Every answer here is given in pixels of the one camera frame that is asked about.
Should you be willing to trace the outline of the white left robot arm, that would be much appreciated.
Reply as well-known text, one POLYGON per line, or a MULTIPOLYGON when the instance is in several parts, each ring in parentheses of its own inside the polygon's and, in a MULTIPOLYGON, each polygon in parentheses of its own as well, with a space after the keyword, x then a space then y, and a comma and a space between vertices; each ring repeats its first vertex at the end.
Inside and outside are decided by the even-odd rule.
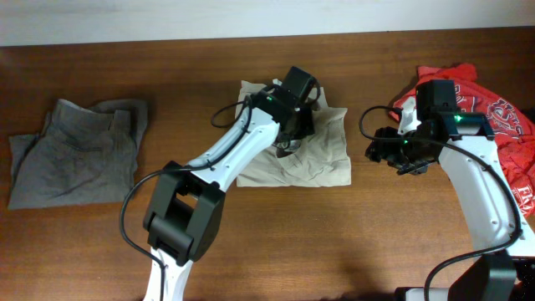
POLYGON ((214 242, 226 192, 252 159, 312 131, 309 90, 272 85, 245 97, 243 112, 209 150, 181 166, 169 162, 143 218, 152 261, 147 300, 181 300, 194 262, 214 242))

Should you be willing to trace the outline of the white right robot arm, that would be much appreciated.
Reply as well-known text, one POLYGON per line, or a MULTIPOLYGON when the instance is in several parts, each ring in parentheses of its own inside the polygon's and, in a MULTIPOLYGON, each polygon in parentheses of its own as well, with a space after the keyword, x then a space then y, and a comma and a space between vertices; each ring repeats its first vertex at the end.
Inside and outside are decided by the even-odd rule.
POLYGON ((532 300, 534 232, 499 166, 495 135, 478 113, 400 112, 400 126, 370 136, 366 157, 398 174, 433 163, 454 186, 474 249, 435 266, 422 287, 397 288, 398 300, 532 300))

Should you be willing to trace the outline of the beige khaki shorts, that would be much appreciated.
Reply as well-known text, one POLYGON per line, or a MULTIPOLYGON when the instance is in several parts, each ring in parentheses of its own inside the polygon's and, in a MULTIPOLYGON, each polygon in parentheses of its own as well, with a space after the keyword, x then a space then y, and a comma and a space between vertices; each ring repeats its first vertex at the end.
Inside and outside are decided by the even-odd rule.
POLYGON ((346 108, 328 105, 320 90, 313 107, 314 134, 295 151, 270 146, 254 157, 237 177, 239 187, 331 187, 351 184, 351 160, 344 131, 346 108))

